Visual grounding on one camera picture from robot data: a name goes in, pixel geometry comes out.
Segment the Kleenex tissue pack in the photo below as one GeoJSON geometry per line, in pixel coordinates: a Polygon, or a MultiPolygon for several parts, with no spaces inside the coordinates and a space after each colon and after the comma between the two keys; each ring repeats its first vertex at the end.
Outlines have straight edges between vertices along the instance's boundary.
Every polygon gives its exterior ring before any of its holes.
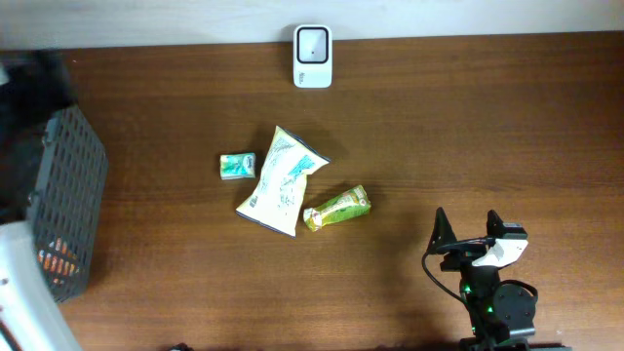
{"type": "Polygon", "coordinates": [[[225,154],[219,158],[222,180],[255,178],[255,154],[225,154]]]}

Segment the green tea carton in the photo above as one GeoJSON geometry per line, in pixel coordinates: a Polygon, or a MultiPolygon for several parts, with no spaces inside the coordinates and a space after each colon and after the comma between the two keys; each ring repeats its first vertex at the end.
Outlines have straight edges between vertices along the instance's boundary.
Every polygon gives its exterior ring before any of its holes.
{"type": "Polygon", "coordinates": [[[362,185],[357,185],[321,206],[305,209],[302,219],[310,230],[318,231],[330,224],[367,215],[370,210],[371,201],[366,190],[362,185]]]}

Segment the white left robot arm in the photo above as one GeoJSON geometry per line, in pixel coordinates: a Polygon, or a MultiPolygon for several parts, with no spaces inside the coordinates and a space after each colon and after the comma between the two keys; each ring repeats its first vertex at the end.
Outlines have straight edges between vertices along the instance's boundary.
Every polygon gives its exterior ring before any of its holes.
{"type": "Polygon", "coordinates": [[[46,285],[25,221],[1,226],[1,348],[82,349],[46,285]]]}

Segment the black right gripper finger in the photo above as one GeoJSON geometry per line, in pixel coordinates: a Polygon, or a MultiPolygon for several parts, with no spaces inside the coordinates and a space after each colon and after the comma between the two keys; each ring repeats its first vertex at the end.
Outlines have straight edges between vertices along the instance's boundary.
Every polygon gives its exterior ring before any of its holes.
{"type": "Polygon", "coordinates": [[[502,239],[505,235],[504,222],[495,210],[487,212],[487,235],[497,239],[502,239]]]}
{"type": "Polygon", "coordinates": [[[457,243],[456,236],[442,207],[436,209],[433,231],[426,252],[445,254],[457,243]]]}

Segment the cream snack bag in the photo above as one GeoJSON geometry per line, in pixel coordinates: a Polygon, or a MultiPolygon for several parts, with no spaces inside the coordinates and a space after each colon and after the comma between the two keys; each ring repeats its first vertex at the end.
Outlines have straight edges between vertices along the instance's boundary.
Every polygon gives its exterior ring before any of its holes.
{"type": "Polygon", "coordinates": [[[307,177],[330,161],[299,136],[277,126],[258,184],[236,214],[294,238],[307,177]]]}

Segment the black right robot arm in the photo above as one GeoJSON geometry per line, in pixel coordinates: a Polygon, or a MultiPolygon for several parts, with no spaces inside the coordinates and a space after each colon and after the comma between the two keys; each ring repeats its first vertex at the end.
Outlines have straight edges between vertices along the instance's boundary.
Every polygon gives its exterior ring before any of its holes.
{"type": "Polygon", "coordinates": [[[531,344],[538,289],[519,280],[503,280],[499,271],[517,262],[527,248],[527,232],[516,222],[487,212],[487,234],[456,238],[446,212],[436,209],[434,227],[421,265],[427,277],[466,309],[472,336],[458,346],[467,351],[565,350],[562,344],[531,344]],[[440,270],[460,274],[458,292],[441,283],[427,266],[427,258],[440,255],[440,270]]]}

